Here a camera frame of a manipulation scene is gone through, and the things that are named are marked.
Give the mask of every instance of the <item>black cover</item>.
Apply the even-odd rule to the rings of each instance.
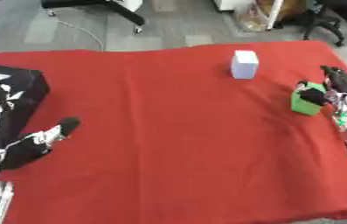
[[[16,139],[21,130],[27,124],[33,113],[41,103],[49,87],[43,74],[38,70],[0,66],[0,74],[23,75],[30,81],[24,87],[24,93],[16,101],[15,108],[9,112],[3,112],[0,119],[0,148]]]

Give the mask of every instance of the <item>gray floor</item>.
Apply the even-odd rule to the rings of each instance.
[[[212,0],[144,0],[138,11],[148,19],[144,32],[133,33],[133,25],[103,7],[58,10],[57,17],[47,17],[40,0],[0,1],[0,52],[90,49],[107,51],[139,51],[196,46],[211,43],[296,40],[301,30],[289,27],[261,33],[242,31],[229,13],[216,12]],[[83,31],[59,21],[90,31]],[[343,24],[346,46],[335,53],[347,62],[347,23]],[[329,43],[335,38],[318,30],[313,39]],[[347,224],[347,220],[313,220],[298,223]]]

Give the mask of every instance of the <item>chair wheel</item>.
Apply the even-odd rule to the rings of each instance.
[[[54,10],[48,10],[46,12],[46,14],[49,16],[49,17],[56,17],[56,13]]]
[[[135,34],[139,34],[141,32],[143,32],[143,27],[141,27],[139,25],[134,26],[134,33]]]
[[[336,42],[335,45],[340,47],[340,46],[344,46],[344,43],[343,43],[343,41],[341,40],[341,41],[339,41],[339,42]]]

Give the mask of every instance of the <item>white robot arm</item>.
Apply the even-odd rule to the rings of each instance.
[[[3,113],[14,109],[27,86],[22,80],[12,77],[0,80],[0,120]],[[39,131],[20,137],[13,143],[0,147],[0,170],[14,169],[43,157],[51,151],[55,141],[63,140],[79,125],[74,117],[63,119],[47,131]],[[7,212],[13,195],[12,183],[0,181],[0,223]]]

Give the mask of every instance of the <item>chair leg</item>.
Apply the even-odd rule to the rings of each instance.
[[[321,26],[322,28],[329,30],[330,32],[333,32],[337,37],[339,38],[339,41],[336,42],[337,46],[342,46],[344,42],[344,35],[332,24],[329,23],[320,23],[318,26]]]
[[[318,23],[316,21],[313,21],[312,23],[310,23],[308,29],[303,34],[303,40],[309,40],[309,36],[312,33],[312,31],[316,28],[317,24]]]
[[[133,11],[125,8],[124,6],[118,4],[115,1],[106,1],[104,3],[109,9],[112,11],[122,15],[132,23],[136,24],[139,27],[142,27],[145,24],[145,19],[138,14],[134,13]]]

